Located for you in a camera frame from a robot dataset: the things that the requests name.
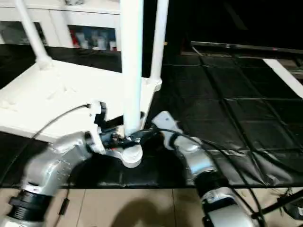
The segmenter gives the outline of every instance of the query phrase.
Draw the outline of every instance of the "tile floor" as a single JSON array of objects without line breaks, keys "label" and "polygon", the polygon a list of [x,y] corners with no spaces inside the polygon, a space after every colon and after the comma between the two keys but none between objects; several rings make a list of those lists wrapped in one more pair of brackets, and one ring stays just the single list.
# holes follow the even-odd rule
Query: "tile floor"
[{"label": "tile floor", "polygon": [[[271,189],[255,189],[261,205],[276,200]],[[248,190],[238,192],[254,207]],[[0,191],[0,215],[9,205],[7,200],[17,190]],[[66,191],[61,190],[47,215],[46,227],[52,227]],[[201,227],[203,216],[194,189],[102,189],[71,190],[70,205],[58,227]],[[303,222],[281,216],[276,210],[266,215],[269,227],[298,227]]]}]

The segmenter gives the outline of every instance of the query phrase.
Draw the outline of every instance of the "black grid mat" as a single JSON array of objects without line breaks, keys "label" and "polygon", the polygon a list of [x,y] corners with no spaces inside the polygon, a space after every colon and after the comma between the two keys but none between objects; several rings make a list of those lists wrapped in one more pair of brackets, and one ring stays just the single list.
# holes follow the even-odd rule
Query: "black grid mat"
[{"label": "black grid mat", "polygon": [[[69,48],[47,50],[56,60],[121,71],[117,53]],[[33,63],[29,47],[0,45],[0,87]],[[303,186],[303,101],[262,60],[170,57],[164,62],[162,79],[162,89],[154,95],[147,126],[152,117],[168,110],[186,133],[225,146],[252,187]],[[0,175],[26,140],[0,132]],[[19,185],[26,162],[44,146],[45,143],[35,141],[18,158],[5,187]],[[161,137],[147,142],[143,152],[142,163],[135,169],[124,167],[117,159],[95,155],[76,170],[73,186],[178,188],[192,185],[179,159],[163,148]],[[244,187],[224,157],[218,151],[212,150],[212,153],[230,183]]]}]

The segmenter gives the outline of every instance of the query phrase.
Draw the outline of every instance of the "white cabinet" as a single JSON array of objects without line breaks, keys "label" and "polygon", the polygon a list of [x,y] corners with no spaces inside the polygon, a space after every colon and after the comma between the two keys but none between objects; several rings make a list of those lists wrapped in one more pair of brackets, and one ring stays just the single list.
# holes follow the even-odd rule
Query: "white cabinet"
[{"label": "white cabinet", "polygon": [[59,10],[50,15],[62,47],[121,50],[119,15]]},{"label": "white cabinet", "polygon": [[[29,9],[29,14],[45,45],[60,46],[50,12],[46,9]],[[28,44],[15,8],[0,8],[0,44]]]},{"label": "white cabinet", "polygon": [[[119,0],[25,0],[45,45],[121,51]],[[13,1],[0,0],[0,44],[27,44]]]}]

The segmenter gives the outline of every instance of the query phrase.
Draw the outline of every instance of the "white line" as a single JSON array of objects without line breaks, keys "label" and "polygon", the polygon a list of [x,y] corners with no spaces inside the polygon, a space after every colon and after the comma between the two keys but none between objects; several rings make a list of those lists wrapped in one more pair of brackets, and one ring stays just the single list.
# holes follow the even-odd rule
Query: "white line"
[{"label": "white line", "polygon": [[275,59],[263,59],[273,71],[301,98],[303,98],[303,85]]}]

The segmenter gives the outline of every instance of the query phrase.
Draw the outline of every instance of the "wire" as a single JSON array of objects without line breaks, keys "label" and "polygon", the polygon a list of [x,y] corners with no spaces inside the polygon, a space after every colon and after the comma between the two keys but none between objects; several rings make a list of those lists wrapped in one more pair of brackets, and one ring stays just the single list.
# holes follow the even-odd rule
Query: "wire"
[{"label": "wire", "polygon": [[193,46],[191,45],[191,48],[201,57],[203,57],[203,55]]},{"label": "wire", "polygon": [[[203,55],[191,44],[191,48],[200,56],[200,57],[202,57]],[[210,146],[212,146],[213,148],[215,148],[215,149],[217,149],[229,162],[230,162],[230,164],[233,166],[233,168],[236,170],[236,172],[238,173],[238,175],[240,176],[240,178],[241,178],[241,180],[244,182],[244,184],[246,185],[246,186],[248,186],[248,190],[249,190],[249,192],[250,192],[250,194],[251,194],[251,196],[252,196],[252,198],[254,199],[254,201],[255,201],[255,203],[256,203],[256,206],[257,206],[257,208],[258,208],[258,211],[259,211],[259,214],[260,214],[260,218],[261,218],[261,221],[262,221],[262,224],[264,225],[264,226],[266,226],[266,223],[265,223],[265,218],[264,218],[264,215],[263,215],[263,212],[262,212],[262,208],[261,208],[261,205],[260,205],[260,203],[259,203],[259,201],[258,201],[258,199],[257,199],[257,197],[256,197],[256,195],[255,195],[255,193],[253,192],[253,190],[249,187],[249,184],[248,184],[248,182],[246,181],[246,179],[244,178],[244,176],[243,176],[243,174],[240,172],[240,170],[238,169],[238,167],[236,166],[236,164],[234,163],[234,161],[227,155],[227,154],[225,154],[225,152],[224,151],[222,151],[220,148],[218,148],[218,147],[223,147],[223,146],[221,146],[221,145],[218,145],[218,144],[216,144],[216,143],[214,143],[214,142],[211,142],[211,141],[208,141],[208,140],[201,140],[203,143],[206,143],[206,144],[208,144],[208,145],[210,145]]]},{"label": "wire", "polygon": [[10,162],[10,164],[8,165],[6,170],[4,171],[4,174],[2,175],[2,178],[0,180],[0,188],[2,188],[4,180],[7,177],[8,173],[9,173],[11,167],[13,166],[13,164],[15,163],[15,161],[26,150],[26,148],[36,139],[37,136],[39,136],[47,127],[49,127],[51,124],[55,123],[61,117],[65,116],[66,114],[69,114],[70,112],[73,112],[75,110],[78,110],[78,109],[81,109],[81,108],[84,108],[84,107],[89,108],[89,104],[77,106],[77,107],[72,108],[72,109],[62,113],[61,115],[55,117],[54,119],[49,121],[43,128],[41,128],[38,132],[36,132],[29,140],[27,140],[25,145],[17,152],[17,154],[14,156],[13,160]]},{"label": "wire", "polygon": [[255,211],[253,210],[253,208],[246,202],[246,200],[240,196],[240,194],[234,189],[234,188],[231,188],[232,192],[244,203],[244,205],[250,210],[250,212],[252,214],[255,213]]},{"label": "wire", "polygon": [[[183,136],[183,137],[189,139],[190,141],[199,144],[200,147],[206,152],[206,154],[207,154],[209,157],[212,158],[212,160],[213,160],[214,164],[216,165],[216,167],[218,168],[218,170],[219,170],[221,173],[223,173],[223,171],[222,171],[221,168],[219,167],[219,165],[218,165],[216,159],[213,157],[213,155],[212,155],[206,148],[203,147],[203,144],[201,144],[200,142],[198,142],[198,141],[194,140],[193,138],[191,138],[190,136],[188,136],[188,135],[186,135],[186,134],[183,134],[183,133],[180,133],[180,132],[178,132],[178,131],[169,130],[169,129],[160,129],[160,128],[158,128],[158,130],[159,130],[159,131],[167,131],[167,132],[171,132],[171,133],[177,134],[177,135],[179,135],[179,136]],[[254,193],[253,190],[250,188],[249,183],[247,182],[247,180],[245,179],[245,177],[243,176],[243,174],[241,173],[241,171],[239,170],[239,168],[236,166],[236,164],[234,163],[234,161],[233,161],[227,154],[225,154],[225,152],[224,152],[223,150],[221,150],[221,149],[219,148],[219,146],[222,147],[221,145],[217,145],[217,144],[215,144],[214,142],[211,142],[211,141],[208,141],[208,140],[203,140],[203,139],[201,139],[201,141],[202,141],[203,143],[205,143],[205,144],[208,144],[208,145],[212,146],[212,147],[215,148],[216,150],[218,150],[218,151],[219,151],[219,152],[220,152],[220,153],[229,161],[229,163],[232,165],[232,167],[234,168],[234,170],[238,173],[238,175],[239,175],[239,177],[241,178],[241,180],[242,180],[242,181],[244,182],[244,184],[247,186],[247,189],[249,190],[249,192],[250,192],[250,194],[251,194],[253,200],[254,200],[255,203],[256,203],[256,206],[257,206],[258,211],[259,211],[259,214],[260,214],[260,220],[258,219],[258,221],[261,221],[261,224],[262,224],[263,226],[267,226],[267,225],[266,225],[266,222],[265,222],[265,218],[264,218],[263,212],[262,212],[261,205],[260,205],[260,203],[259,203],[259,201],[258,201],[258,199],[257,199],[257,197],[256,197],[256,195],[255,195],[255,193]]]},{"label": "wire", "polygon": [[68,188],[67,188],[67,190],[66,190],[65,198],[64,198],[64,200],[63,200],[63,202],[62,202],[60,211],[59,211],[59,213],[58,213],[58,217],[57,217],[57,219],[56,219],[56,221],[55,221],[53,227],[57,227],[57,226],[58,226],[58,224],[59,224],[59,222],[60,222],[62,216],[65,215],[65,212],[66,212],[66,210],[67,210],[67,208],[68,208],[68,205],[69,205],[69,202],[70,202],[70,200],[69,200],[68,197],[69,197],[69,195],[70,195],[70,190],[71,190],[70,178],[71,178],[71,177],[69,177],[69,180],[68,180]]}]

